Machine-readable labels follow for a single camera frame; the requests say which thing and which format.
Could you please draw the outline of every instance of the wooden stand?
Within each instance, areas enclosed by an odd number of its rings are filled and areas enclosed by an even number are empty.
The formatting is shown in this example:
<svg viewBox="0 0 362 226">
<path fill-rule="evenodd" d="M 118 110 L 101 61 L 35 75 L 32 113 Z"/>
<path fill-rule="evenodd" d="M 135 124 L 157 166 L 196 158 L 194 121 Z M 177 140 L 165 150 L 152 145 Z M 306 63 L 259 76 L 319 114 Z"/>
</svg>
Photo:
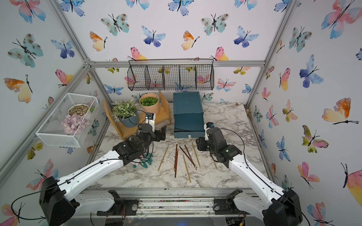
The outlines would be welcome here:
<svg viewBox="0 0 362 226">
<path fill-rule="evenodd" d="M 156 115 L 155 124 L 159 124 L 160 122 L 163 122 L 165 120 L 168 120 L 171 122 L 171 114 L 170 114 L 170 106 L 168 101 L 166 100 L 165 96 L 159 91 L 159 97 L 161 101 L 161 107 L 160 112 Z M 103 100 L 104 110 L 106 111 L 107 118 L 112 123 L 114 128 L 117 130 L 118 134 L 121 136 L 122 140 L 125 140 L 125 138 L 129 137 L 130 135 L 133 135 L 137 131 L 137 126 L 128 128 L 125 127 L 122 122 L 115 121 L 115 117 L 112 114 L 112 110 L 109 108 L 109 106 L 106 104 L 105 100 Z M 139 123 L 143 122 L 146 114 L 141 112 L 138 113 L 139 115 Z"/>
</svg>

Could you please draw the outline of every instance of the butterfly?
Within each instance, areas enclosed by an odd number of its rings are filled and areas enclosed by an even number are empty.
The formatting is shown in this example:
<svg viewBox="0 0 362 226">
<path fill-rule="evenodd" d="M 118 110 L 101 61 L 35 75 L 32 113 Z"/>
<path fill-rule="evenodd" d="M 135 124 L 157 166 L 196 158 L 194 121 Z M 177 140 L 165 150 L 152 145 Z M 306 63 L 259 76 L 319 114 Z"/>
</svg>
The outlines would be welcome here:
<svg viewBox="0 0 362 226">
<path fill-rule="evenodd" d="M 271 94 L 272 94 L 271 91 L 269 91 L 268 93 L 266 93 L 266 87 L 264 87 L 264 90 L 263 90 L 263 92 L 261 93 L 261 96 L 263 97 L 263 99 L 265 99 L 265 100 L 268 102 L 267 98 L 268 98 Z"/>
<path fill-rule="evenodd" d="M 126 14 L 118 15 L 118 17 L 114 18 L 113 13 L 112 16 L 109 15 L 110 18 L 112 18 L 113 22 L 108 18 L 102 18 L 101 22 L 104 25 L 107 25 L 107 29 L 109 32 L 113 34 L 113 36 L 117 36 L 118 31 L 123 31 L 128 33 L 129 31 L 129 25 L 125 21 L 127 20 Z"/>
<path fill-rule="evenodd" d="M 289 75 L 290 75 L 290 69 L 289 68 L 287 68 L 285 70 L 283 76 L 282 76 L 281 73 L 279 73 L 279 78 L 280 78 L 279 88 L 281 86 L 284 91 L 287 91 L 287 89 L 288 89 Z"/>
<path fill-rule="evenodd" d="M 344 169 L 344 173 L 346 174 L 346 178 L 344 180 L 344 185 L 343 188 L 348 187 L 348 190 L 351 192 L 351 194 L 353 195 L 353 197 L 356 199 L 356 201 L 358 202 L 358 204 L 360 206 L 362 206 L 362 183 L 361 183 L 361 179 L 362 179 L 362 170 L 357 171 L 357 172 L 353 172 L 350 175 L 348 175 L 348 168 L 347 168 L 347 164 L 346 168 L 343 166 Z"/>
<path fill-rule="evenodd" d="M 35 151 L 40 151 L 41 149 L 43 149 L 43 143 L 40 142 L 40 143 L 34 144 L 28 151 L 27 159 L 28 160 L 33 159 L 35 157 Z"/>
<path fill-rule="evenodd" d="M 283 114 L 285 114 L 285 120 L 287 122 L 290 122 L 290 119 L 292 120 L 297 120 L 298 117 L 296 115 L 294 115 L 294 113 L 292 113 L 291 111 L 294 111 L 293 108 L 290 108 L 290 100 L 288 99 L 287 104 L 286 104 L 287 108 L 283 108 Z"/>
<path fill-rule="evenodd" d="M 74 150 L 74 148 L 72 148 L 72 147 L 60 147 L 60 148 L 67 148 L 67 153 L 68 154 L 71 154 L 73 152 L 73 150 Z"/>
<path fill-rule="evenodd" d="M 117 95 L 121 95 L 121 94 L 122 94 L 120 91 L 123 89 L 123 87 L 118 87 L 118 88 L 116 88 L 116 87 L 114 86 L 114 87 L 112 88 L 112 87 L 110 87 L 109 85 L 106 85 L 106 84 L 104 84 L 104 86 L 108 89 L 108 90 L 107 90 L 107 93 L 110 93 L 110 94 L 115 93 L 115 94 L 117 94 Z"/>
<path fill-rule="evenodd" d="M 220 79 L 219 78 L 219 81 L 218 81 L 218 86 L 216 86 L 216 89 L 217 90 L 222 90 L 224 89 L 225 92 L 228 92 L 231 90 L 231 87 L 234 86 L 236 84 L 236 82 L 228 82 L 229 79 L 226 80 L 226 82 L 224 82 L 224 80 Z"/>
<path fill-rule="evenodd" d="M 332 225 L 330 224 L 332 221 L 325 221 L 325 205 L 323 202 L 321 203 L 316 203 L 316 208 L 314 208 L 314 206 L 309 205 L 307 207 L 307 212 L 314 217 L 316 220 L 316 224 L 314 226 L 325 226 L 327 225 Z"/>
<path fill-rule="evenodd" d="M 311 58 L 309 58 L 309 61 L 307 62 L 307 69 L 300 69 L 299 76 L 300 78 L 305 78 L 303 81 L 303 87 L 308 88 L 310 81 L 313 84 L 321 84 L 323 82 L 323 78 L 319 77 L 314 72 L 319 70 L 316 69 L 317 66 L 314 67 L 314 55 L 311 55 Z"/>
<path fill-rule="evenodd" d="M 62 0 L 63 3 L 60 3 L 60 8 L 63 11 L 68 12 L 69 9 L 76 12 L 76 14 L 78 14 L 78 16 L 82 17 L 84 16 L 84 11 L 81 10 L 79 7 L 81 6 L 81 4 L 83 4 L 84 0 Z"/>
<path fill-rule="evenodd" d="M 201 98 L 201 100 L 211 101 L 212 100 L 212 95 L 213 95 L 213 93 L 208 93 L 208 94 L 203 93 L 203 97 Z"/>
<path fill-rule="evenodd" d="M 263 115 L 259 111 L 260 110 L 255 105 L 254 117 L 256 117 L 256 122 L 260 122 L 260 120 L 263 118 Z"/>
<path fill-rule="evenodd" d="M 133 5 L 137 4 L 137 0 L 126 0 L 126 3 L 129 7 L 133 8 Z M 139 5 L 143 10 L 146 10 L 150 6 L 150 2 L 148 0 L 138 0 Z"/>
<path fill-rule="evenodd" d="M 58 85 L 59 86 L 58 88 L 62 86 L 67 86 L 69 82 L 73 79 L 73 76 L 71 74 L 65 74 L 62 70 L 59 69 L 55 71 L 55 74 L 62 82 L 62 84 Z"/>
<path fill-rule="evenodd" d="M 287 8 L 288 3 L 289 3 L 289 0 L 282 0 L 281 3 L 277 3 L 277 4 L 275 5 L 274 11 L 279 12 L 280 10 L 283 9 L 283 10 L 282 10 L 282 12 L 283 12 L 283 11 Z"/>
<path fill-rule="evenodd" d="M 14 90 L 14 92 L 19 92 L 18 100 L 20 102 L 29 103 L 31 100 L 31 94 L 33 91 L 30 88 L 28 75 L 25 75 L 26 84 L 25 82 L 13 78 L 4 78 L 5 85 L 9 88 L 9 90 Z"/>
<path fill-rule="evenodd" d="M 146 57 L 142 56 L 142 54 L 139 53 L 139 51 L 136 47 L 131 48 L 131 54 L 132 54 L 132 57 L 129 56 L 129 58 L 132 60 L 147 60 Z"/>
<path fill-rule="evenodd" d="M 181 45 L 182 48 L 184 50 L 188 50 L 189 48 L 192 48 L 198 38 L 200 38 L 200 36 L 198 36 L 196 39 L 194 39 L 194 37 L 190 34 L 190 32 L 185 31 L 184 32 L 184 41 L 185 41 L 185 43 L 183 43 Z"/>
<path fill-rule="evenodd" d="M 88 132 L 88 134 L 93 134 L 93 136 L 97 135 L 97 127 L 99 127 L 99 122 L 98 120 L 94 120 L 92 127 L 90 129 L 90 131 Z"/>
<path fill-rule="evenodd" d="M 49 178 L 49 177 L 52 176 L 55 179 L 58 179 L 59 170 L 58 169 L 52 170 L 53 167 L 54 167 L 54 164 L 51 161 L 51 159 L 49 159 L 48 162 L 46 163 L 46 165 L 44 167 L 44 171 L 43 171 L 43 174 L 44 174 L 45 178 Z M 41 189 L 45 178 L 43 178 L 42 176 L 38 177 L 37 179 L 31 181 L 26 187 L 30 188 L 33 191 L 38 189 L 38 187 Z"/>
<path fill-rule="evenodd" d="M 304 28 L 302 29 L 302 27 L 300 27 L 300 33 L 298 35 L 298 28 L 293 28 L 292 37 L 289 41 L 289 49 L 296 46 L 296 51 L 300 52 L 304 46 L 306 46 L 306 40 L 312 36 L 312 33 L 310 31 L 303 32 L 303 30 Z"/>
<path fill-rule="evenodd" d="M 50 106 L 54 102 L 54 98 L 48 97 L 48 105 Z M 42 107 L 42 109 L 48 109 L 48 105 L 45 104 L 45 107 Z"/>
<path fill-rule="evenodd" d="M 177 8 L 180 10 L 181 15 L 186 16 L 189 14 L 189 11 L 186 9 L 187 6 L 189 6 L 194 0 L 173 0 L 173 2 L 170 2 L 168 4 L 168 9 L 171 11 L 175 11 Z"/>
<path fill-rule="evenodd" d="M 288 177 L 285 174 L 284 174 L 284 179 L 282 181 L 282 188 L 286 191 L 293 188 L 292 183 L 289 182 Z"/>
<path fill-rule="evenodd" d="M 145 94 L 147 94 L 147 93 L 143 93 L 143 94 L 138 93 L 137 95 L 132 95 L 132 97 L 135 98 L 137 102 L 139 102 L 139 99 L 141 99 L 141 97 Z"/>
<path fill-rule="evenodd" d="M 89 36 L 90 39 L 92 39 L 93 42 L 95 42 L 95 44 L 93 44 L 93 48 L 95 48 L 98 52 L 102 51 L 106 47 L 107 37 L 103 40 L 92 31 L 89 33 Z"/>
<path fill-rule="evenodd" d="M 351 2 L 346 5 L 346 0 L 336 0 L 333 4 L 333 9 L 336 10 L 336 12 L 329 13 L 325 16 L 322 23 L 322 30 L 333 26 L 330 39 L 338 38 L 342 35 L 345 23 L 352 24 L 357 21 L 358 18 L 362 17 L 362 8 L 348 9 L 354 1 L 355 0 L 351 0 Z"/>
<path fill-rule="evenodd" d="M 182 92 L 188 92 L 187 90 L 190 90 L 191 87 L 185 87 L 185 86 L 181 86 L 179 83 L 175 82 L 176 84 L 176 91 L 182 91 Z"/>
<path fill-rule="evenodd" d="M 216 17 L 216 13 L 215 13 L 215 16 L 213 16 L 211 14 L 211 17 L 212 17 L 212 19 L 210 19 L 210 18 L 201 19 L 201 23 L 205 26 L 204 31 L 206 32 L 206 35 L 211 35 L 212 28 L 214 28 L 214 32 L 215 32 L 215 28 L 216 28 L 218 30 L 218 32 L 222 33 L 226 27 L 226 23 L 224 21 L 229 18 L 229 14 L 223 14 L 215 19 L 215 17 Z"/>
<path fill-rule="evenodd" d="M 316 137 L 319 137 L 319 136 L 316 136 L 317 131 L 315 132 L 314 136 L 312 137 L 311 131 L 309 130 L 309 128 L 306 125 L 304 125 L 303 128 L 304 128 L 305 137 L 302 136 L 302 138 L 303 138 L 302 145 L 308 147 L 307 150 L 309 153 L 313 153 L 313 152 L 317 153 L 316 147 L 318 147 L 318 148 L 327 148 L 328 147 L 327 141 L 321 140 L 321 139 L 316 139 Z"/>
<path fill-rule="evenodd" d="M 266 79 L 270 77 L 270 73 L 274 71 L 274 66 L 269 66 L 268 71 L 266 72 Z"/>
<path fill-rule="evenodd" d="M 356 123 L 359 121 L 348 121 L 345 120 L 349 116 L 349 110 L 351 109 L 351 98 L 344 98 L 339 100 L 332 109 L 324 109 L 324 114 L 322 118 L 326 121 L 335 122 L 333 125 L 339 123 Z"/>
<path fill-rule="evenodd" d="M 246 88 L 246 89 L 244 89 L 244 90 L 242 91 L 242 93 L 250 93 L 251 87 L 250 87 L 248 84 L 245 84 L 245 88 Z"/>
<path fill-rule="evenodd" d="M 211 56 L 214 60 L 229 60 L 229 58 L 225 55 L 224 48 L 219 47 L 216 49 L 216 55 L 215 57 Z"/>
<path fill-rule="evenodd" d="M 26 22 L 33 23 L 33 18 L 37 16 L 42 21 L 45 21 L 45 12 L 37 6 L 40 4 L 39 0 L 10 0 L 13 5 L 20 5 L 19 14 Z"/>
<path fill-rule="evenodd" d="M 143 34 L 147 36 L 147 38 L 145 38 L 143 41 L 150 45 L 153 42 L 153 45 L 155 47 L 160 47 L 161 43 L 159 41 L 163 40 L 166 37 L 165 33 L 162 34 L 156 34 L 156 31 L 150 32 L 149 29 L 147 29 L 145 26 L 142 26 L 142 30 L 143 30 Z"/>
<path fill-rule="evenodd" d="M 282 141 L 281 142 L 277 142 L 277 148 L 279 148 L 279 158 L 280 160 L 283 160 L 284 157 L 286 160 L 288 160 L 290 162 L 290 158 L 287 154 L 286 151 L 288 151 L 286 148 L 284 148 L 284 145 L 285 145 L 285 141 L 284 141 L 284 136 L 282 137 Z"/>
<path fill-rule="evenodd" d="M 262 130 L 261 134 L 258 134 L 258 135 L 259 135 L 259 138 L 260 138 L 260 141 L 261 141 L 263 147 L 267 148 L 266 143 L 265 143 L 265 138 L 264 138 L 264 130 Z"/>
<path fill-rule="evenodd" d="M 265 118 L 269 119 L 269 128 L 273 128 L 274 126 L 279 125 L 279 122 L 277 121 L 277 119 L 274 117 L 277 113 L 275 112 L 275 114 L 273 114 L 273 106 L 271 106 L 269 108 L 269 112 L 266 113 Z"/>
<path fill-rule="evenodd" d="M 117 59 L 117 58 L 113 58 L 113 59 L 112 59 L 112 62 L 118 62 L 118 59 Z M 116 72 L 119 72 L 119 68 L 108 68 L 107 71 L 110 71 L 110 72 L 112 72 L 112 74 L 114 74 L 115 71 L 116 71 Z"/>
<path fill-rule="evenodd" d="M 15 45 L 20 46 L 22 49 L 13 48 L 8 51 L 8 56 L 14 59 L 19 59 L 20 63 L 25 66 L 35 67 L 34 59 L 35 56 L 43 56 L 43 50 L 40 48 L 40 45 L 35 44 L 34 36 L 32 34 L 27 34 L 24 38 L 23 45 L 20 44 L 19 40 L 16 39 L 18 43 L 13 42 Z"/>
<path fill-rule="evenodd" d="M 277 168 L 276 168 L 276 166 L 275 166 L 275 163 L 272 163 L 272 164 L 271 164 L 271 168 L 272 168 L 273 171 L 274 171 L 274 177 L 276 177 L 277 179 L 279 179 L 279 178 L 275 175 L 275 173 L 276 173 L 276 171 L 277 171 Z"/>
<path fill-rule="evenodd" d="M 275 53 L 275 54 L 277 54 L 278 52 L 279 52 L 279 50 L 281 50 L 285 45 L 282 45 L 282 40 L 280 40 L 280 42 L 279 42 L 279 49 L 278 49 L 278 51 Z"/>
<path fill-rule="evenodd" d="M 314 174 L 308 176 L 308 171 L 309 171 L 308 163 L 303 162 L 302 165 L 298 165 L 298 170 L 299 170 L 300 176 L 303 177 L 303 179 L 308 183 L 309 190 L 311 188 L 313 189 L 313 187 L 310 185 L 309 181 L 319 182 L 319 177 L 317 177 Z"/>
<path fill-rule="evenodd" d="M 259 37 L 259 34 L 251 34 L 249 35 L 251 31 L 247 31 L 245 32 L 245 30 L 239 26 L 237 28 L 237 35 L 239 36 L 237 39 L 234 39 L 234 43 L 236 45 L 239 45 L 240 43 L 242 43 L 242 46 L 244 48 L 249 46 L 249 42 L 255 40 L 257 37 Z"/>
<path fill-rule="evenodd" d="M 55 45 L 55 47 L 60 51 L 60 57 L 65 59 L 67 58 L 67 54 L 69 54 L 70 57 L 74 57 L 74 51 L 70 50 L 73 48 L 72 43 L 68 41 L 66 44 L 64 44 L 64 40 L 60 42 L 57 42 L 56 40 L 51 40 L 51 42 Z"/>
<path fill-rule="evenodd" d="M 362 48 L 359 49 L 359 52 L 356 54 L 358 60 L 362 60 Z"/>
<path fill-rule="evenodd" d="M 249 70 L 251 67 L 236 67 L 236 70 L 234 71 L 234 74 L 240 73 L 241 75 L 246 74 L 246 71 Z"/>
</svg>

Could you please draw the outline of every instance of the orange butterfly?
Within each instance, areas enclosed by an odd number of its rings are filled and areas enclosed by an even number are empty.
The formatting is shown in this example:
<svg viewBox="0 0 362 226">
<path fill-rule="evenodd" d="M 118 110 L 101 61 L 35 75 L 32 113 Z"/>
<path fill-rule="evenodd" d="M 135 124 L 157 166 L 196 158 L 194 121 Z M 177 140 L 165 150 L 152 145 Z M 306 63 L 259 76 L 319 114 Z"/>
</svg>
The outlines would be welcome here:
<svg viewBox="0 0 362 226">
<path fill-rule="evenodd" d="M 14 92 L 20 92 L 18 96 L 18 100 L 21 102 L 29 103 L 31 100 L 31 94 L 33 91 L 30 88 L 29 81 L 28 81 L 28 75 L 26 74 L 26 83 L 12 78 L 4 78 L 6 86 L 10 90 L 14 90 Z"/>
<path fill-rule="evenodd" d="M 192 37 L 190 32 L 185 31 L 185 33 L 184 33 L 184 41 L 185 41 L 185 43 L 181 45 L 182 48 L 184 50 L 188 50 L 189 48 L 192 48 L 198 38 L 200 38 L 200 36 L 198 36 L 196 39 L 194 39 L 194 37 Z"/>
<path fill-rule="evenodd" d="M 335 124 L 339 123 L 356 123 L 358 121 L 348 121 L 345 120 L 349 116 L 349 110 L 351 109 L 351 98 L 344 98 L 339 100 L 334 106 L 334 110 L 332 109 L 324 109 L 324 114 L 322 118 L 326 121 L 335 122 Z"/>
<path fill-rule="evenodd" d="M 291 111 L 294 111 L 293 108 L 290 108 L 290 100 L 288 99 L 287 104 L 286 104 L 287 108 L 283 108 L 283 114 L 285 114 L 285 120 L 287 122 L 290 122 L 290 119 L 292 120 L 297 120 L 298 117 L 296 115 L 294 115 L 294 113 L 292 113 Z"/>
<path fill-rule="evenodd" d="M 89 36 L 90 39 L 95 42 L 95 44 L 93 44 L 93 48 L 95 48 L 98 52 L 105 48 L 107 37 L 103 40 L 92 31 L 89 33 Z"/>
</svg>

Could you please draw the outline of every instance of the black cable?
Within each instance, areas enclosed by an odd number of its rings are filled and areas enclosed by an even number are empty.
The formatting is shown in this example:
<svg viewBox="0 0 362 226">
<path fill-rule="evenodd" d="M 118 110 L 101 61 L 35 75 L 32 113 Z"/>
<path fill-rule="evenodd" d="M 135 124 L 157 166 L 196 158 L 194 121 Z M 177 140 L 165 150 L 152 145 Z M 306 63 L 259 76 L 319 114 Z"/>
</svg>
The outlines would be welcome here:
<svg viewBox="0 0 362 226">
<path fill-rule="evenodd" d="M 225 130 L 229 130 L 229 131 L 235 133 L 238 137 L 240 137 L 239 134 L 237 134 L 235 131 L 232 131 L 232 130 L 230 130 L 230 129 L 225 129 Z M 292 203 L 289 199 L 287 199 L 286 197 L 282 196 L 282 195 L 279 194 L 278 192 L 274 191 L 273 188 L 270 187 L 268 183 L 266 183 L 265 181 L 263 181 L 263 180 L 250 168 L 250 166 L 248 165 L 247 159 L 246 159 L 246 157 L 245 157 L 245 144 L 244 144 L 244 140 L 243 140 L 241 137 L 240 137 L 240 139 L 242 140 L 243 145 L 244 145 L 243 155 L 244 155 L 244 160 L 245 160 L 245 163 L 246 163 L 246 165 L 247 165 L 247 168 L 250 169 L 250 170 L 253 172 L 253 174 L 255 174 L 264 184 L 266 184 L 266 185 L 271 189 L 271 192 L 275 192 L 276 194 L 280 195 L 280 197 L 283 197 L 285 200 L 287 200 L 288 202 L 290 202 L 290 203 L 304 216 L 304 218 L 307 220 L 309 226 L 311 226 L 311 224 L 309 223 L 308 218 L 304 215 L 304 213 L 303 213 L 298 207 L 296 207 L 296 206 L 294 205 L 294 203 Z"/>
</svg>

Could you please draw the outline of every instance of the chopstick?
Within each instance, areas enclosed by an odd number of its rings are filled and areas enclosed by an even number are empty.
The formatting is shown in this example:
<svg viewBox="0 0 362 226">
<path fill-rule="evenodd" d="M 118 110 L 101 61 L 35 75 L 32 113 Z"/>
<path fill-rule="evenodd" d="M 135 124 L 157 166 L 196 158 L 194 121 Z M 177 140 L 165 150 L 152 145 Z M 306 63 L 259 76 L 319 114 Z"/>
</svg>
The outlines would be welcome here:
<svg viewBox="0 0 362 226">
<path fill-rule="evenodd" d="M 195 152 L 195 156 L 196 156 L 196 159 L 197 159 L 197 163 L 199 163 L 199 167 L 201 167 L 201 166 L 200 166 L 200 162 L 199 162 L 199 158 L 197 157 L 197 154 L 196 154 L 196 150 L 195 150 L 194 143 L 192 142 L 191 144 L 192 144 L 192 147 L 194 148 L 194 152 Z"/>
</svg>

